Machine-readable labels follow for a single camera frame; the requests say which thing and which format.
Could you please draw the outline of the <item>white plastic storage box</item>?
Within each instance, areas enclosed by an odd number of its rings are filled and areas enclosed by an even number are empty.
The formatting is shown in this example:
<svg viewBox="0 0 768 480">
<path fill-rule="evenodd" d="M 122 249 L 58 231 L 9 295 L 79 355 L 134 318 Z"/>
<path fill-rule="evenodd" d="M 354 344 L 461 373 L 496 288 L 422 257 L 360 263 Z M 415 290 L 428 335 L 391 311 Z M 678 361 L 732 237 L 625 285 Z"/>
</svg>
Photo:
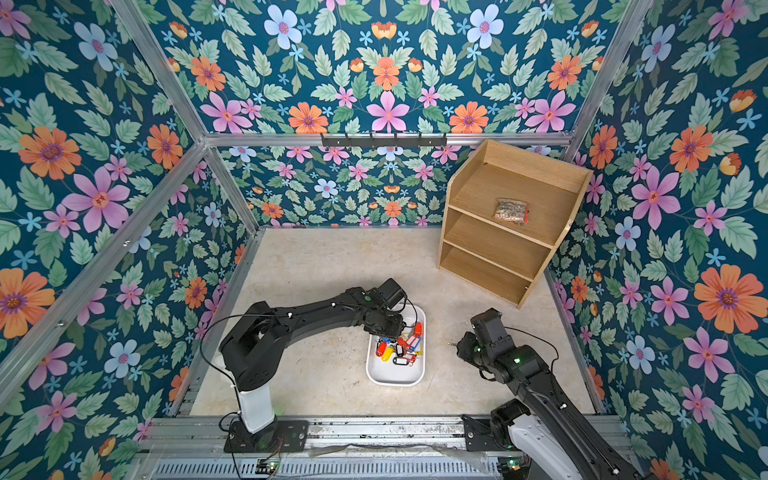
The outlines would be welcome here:
<svg viewBox="0 0 768 480">
<path fill-rule="evenodd" d="M 366 374 L 380 386 L 413 387 L 426 371 L 427 316 L 409 303 L 402 311 L 406 327 L 399 337 L 389 340 L 371 336 L 367 348 Z"/>
</svg>

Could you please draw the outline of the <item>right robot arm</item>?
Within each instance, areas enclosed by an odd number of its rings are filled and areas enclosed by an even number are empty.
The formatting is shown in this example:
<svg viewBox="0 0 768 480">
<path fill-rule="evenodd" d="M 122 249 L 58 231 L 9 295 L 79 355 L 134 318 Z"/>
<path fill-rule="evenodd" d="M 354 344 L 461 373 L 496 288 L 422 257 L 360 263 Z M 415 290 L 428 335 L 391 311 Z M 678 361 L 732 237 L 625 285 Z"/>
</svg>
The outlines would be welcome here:
<svg viewBox="0 0 768 480">
<path fill-rule="evenodd" d="M 576 408 L 537 351 L 514 342 L 501 312 L 479 313 L 471 326 L 456 345 L 457 356 L 483 379 L 507 387 L 513 399 L 488 420 L 462 417 L 469 451 L 519 451 L 548 479 L 644 477 Z"/>
</svg>

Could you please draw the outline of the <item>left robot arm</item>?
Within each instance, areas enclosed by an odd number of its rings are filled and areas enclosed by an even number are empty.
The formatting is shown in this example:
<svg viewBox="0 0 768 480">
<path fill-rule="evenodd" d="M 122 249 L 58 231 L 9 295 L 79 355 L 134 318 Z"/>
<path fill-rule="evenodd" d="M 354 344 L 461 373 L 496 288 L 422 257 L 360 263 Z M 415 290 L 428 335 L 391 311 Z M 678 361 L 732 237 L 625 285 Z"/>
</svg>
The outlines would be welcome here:
<svg viewBox="0 0 768 480">
<path fill-rule="evenodd" d="M 240 425 L 249 434 L 259 434 L 275 423 L 269 382 L 289 346 L 351 327 L 395 340 L 406 329 L 402 313 L 406 305 L 407 294 L 393 279 L 377 288 L 352 287 L 301 306 L 271 307 L 264 301 L 251 305 L 219 344 L 237 392 Z"/>
</svg>

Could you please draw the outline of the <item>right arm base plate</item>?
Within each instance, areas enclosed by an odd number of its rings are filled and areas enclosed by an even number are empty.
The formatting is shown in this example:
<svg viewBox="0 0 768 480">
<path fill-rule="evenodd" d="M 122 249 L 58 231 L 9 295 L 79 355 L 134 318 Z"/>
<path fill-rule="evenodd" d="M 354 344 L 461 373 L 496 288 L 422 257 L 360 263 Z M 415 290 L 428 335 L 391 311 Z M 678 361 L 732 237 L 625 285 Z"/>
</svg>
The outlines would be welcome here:
<svg viewBox="0 0 768 480">
<path fill-rule="evenodd" d="M 496 422 L 493 417 L 461 415 L 465 448 L 469 452 L 524 452 L 523 428 L 535 425 L 533 415 L 516 417 L 510 425 Z"/>
</svg>

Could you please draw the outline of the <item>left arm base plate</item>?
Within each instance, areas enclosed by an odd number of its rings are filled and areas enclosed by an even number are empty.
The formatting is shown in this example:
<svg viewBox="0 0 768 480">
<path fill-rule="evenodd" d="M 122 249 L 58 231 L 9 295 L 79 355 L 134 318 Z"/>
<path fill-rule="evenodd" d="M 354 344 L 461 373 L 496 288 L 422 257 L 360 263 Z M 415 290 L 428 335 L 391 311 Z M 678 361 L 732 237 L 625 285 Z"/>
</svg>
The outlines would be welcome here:
<svg viewBox="0 0 768 480">
<path fill-rule="evenodd" d="M 226 453 L 302 452 L 308 439 L 309 422 L 277 418 L 264 429 L 251 433 L 240 419 L 231 422 L 224 445 Z"/>
</svg>

